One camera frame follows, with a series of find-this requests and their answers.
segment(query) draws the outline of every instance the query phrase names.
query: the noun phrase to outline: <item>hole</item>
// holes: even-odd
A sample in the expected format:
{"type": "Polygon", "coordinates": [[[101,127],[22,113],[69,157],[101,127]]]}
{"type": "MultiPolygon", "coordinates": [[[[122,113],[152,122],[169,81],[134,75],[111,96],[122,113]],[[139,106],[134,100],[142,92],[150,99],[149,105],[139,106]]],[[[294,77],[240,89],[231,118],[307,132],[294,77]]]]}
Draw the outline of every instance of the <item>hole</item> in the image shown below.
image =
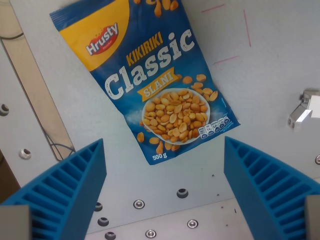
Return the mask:
{"type": "Polygon", "coordinates": [[[96,205],[95,205],[94,211],[95,212],[100,212],[102,210],[102,208],[103,208],[102,204],[100,202],[97,202],[96,205]]]}
{"type": "Polygon", "coordinates": [[[189,193],[185,188],[181,188],[176,192],[176,195],[180,199],[185,199],[186,197],[188,197],[189,193]]]}
{"type": "Polygon", "coordinates": [[[7,116],[9,114],[9,108],[7,107],[7,105],[2,104],[0,107],[0,116],[7,116]]]}
{"type": "Polygon", "coordinates": [[[108,232],[104,235],[104,238],[107,239],[107,240],[114,240],[114,239],[116,239],[116,235],[115,235],[114,232],[108,231],[108,232]]]}
{"type": "Polygon", "coordinates": [[[24,152],[25,154],[31,154],[31,152],[30,152],[28,149],[23,149],[23,152],[24,152]]]}
{"type": "Polygon", "coordinates": [[[98,219],[98,224],[101,226],[101,227],[106,227],[109,225],[109,220],[105,217],[100,217],[98,219]]]}

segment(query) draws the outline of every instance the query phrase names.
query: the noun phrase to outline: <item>gray surface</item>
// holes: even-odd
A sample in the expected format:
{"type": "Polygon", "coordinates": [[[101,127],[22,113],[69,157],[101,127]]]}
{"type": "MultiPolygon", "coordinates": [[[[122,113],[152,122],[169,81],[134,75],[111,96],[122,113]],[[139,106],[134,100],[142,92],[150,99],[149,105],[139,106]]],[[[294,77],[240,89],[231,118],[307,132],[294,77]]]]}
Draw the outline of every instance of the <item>gray surface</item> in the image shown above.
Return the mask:
{"type": "MultiPolygon", "coordinates": [[[[80,149],[104,139],[108,175],[88,232],[149,219],[233,197],[223,174],[223,136],[149,166],[123,116],[56,31],[49,13],[72,0],[11,0],[71,140],[80,149]],[[189,196],[177,198],[185,188],[189,196]],[[143,209],[133,202],[141,199],[143,209]],[[101,227],[100,217],[110,224],[101,227]]],[[[185,0],[189,20],[214,82],[241,126],[226,135],[320,177],[319,119],[298,133],[289,114],[306,88],[320,88],[318,0],[185,0]],[[252,47],[249,46],[246,24],[252,47]],[[239,56],[230,61],[217,61],[239,56]]]]}
{"type": "Polygon", "coordinates": [[[31,240],[31,227],[28,205],[0,206],[1,240],[31,240]]]}
{"type": "Polygon", "coordinates": [[[304,218],[307,240],[320,240],[320,195],[305,199],[304,218]]]}

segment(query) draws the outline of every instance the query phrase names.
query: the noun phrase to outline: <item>blue plastic gripper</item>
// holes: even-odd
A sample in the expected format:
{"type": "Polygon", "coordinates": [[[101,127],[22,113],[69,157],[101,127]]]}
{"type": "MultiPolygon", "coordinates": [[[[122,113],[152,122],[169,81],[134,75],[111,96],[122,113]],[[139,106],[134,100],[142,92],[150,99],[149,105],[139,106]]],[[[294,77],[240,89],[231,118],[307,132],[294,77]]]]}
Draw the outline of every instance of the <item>blue plastic gripper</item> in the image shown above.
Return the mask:
{"type": "Polygon", "coordinates": [[[224,174],[254,239],[306,239],[305,199],[320,194],[320,184],[230,137],[225,138],[224,174]]]}
{"type": "Polygon", "coordinates": [[[29,205],[33,240],[83,240],[106,175],[100,139],[36,177],[2,205],[29,205]]]}

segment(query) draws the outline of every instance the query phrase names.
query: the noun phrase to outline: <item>hrusty logo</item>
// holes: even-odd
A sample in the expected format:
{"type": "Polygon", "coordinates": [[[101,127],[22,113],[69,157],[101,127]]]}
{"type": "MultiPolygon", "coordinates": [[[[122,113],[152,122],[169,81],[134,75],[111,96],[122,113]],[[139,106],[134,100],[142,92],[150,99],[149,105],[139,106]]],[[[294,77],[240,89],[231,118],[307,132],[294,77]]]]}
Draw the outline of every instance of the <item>hrusty logo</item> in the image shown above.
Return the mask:
{"type": "Polygon", "coordinates": [[[118,23],[114,25],[106,26],[102,32],[91,40],[90,44],[86,46],[89,54],[97,55],[108,50],[114,42],[117,40],[119,33],[118,23]]]}

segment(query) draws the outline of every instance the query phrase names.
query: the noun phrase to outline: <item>peanut bag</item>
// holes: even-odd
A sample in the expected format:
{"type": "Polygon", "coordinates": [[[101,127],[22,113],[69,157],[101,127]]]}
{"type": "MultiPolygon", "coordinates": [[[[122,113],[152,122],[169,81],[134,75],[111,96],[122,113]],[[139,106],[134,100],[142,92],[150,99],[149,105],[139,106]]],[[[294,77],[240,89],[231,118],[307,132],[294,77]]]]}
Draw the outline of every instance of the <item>peanut bag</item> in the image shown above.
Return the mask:
{"type": "Polygon", "coordinates": [[[80,0],[50,16],[150,165],[239,126],[180,0],[80,0]]]}

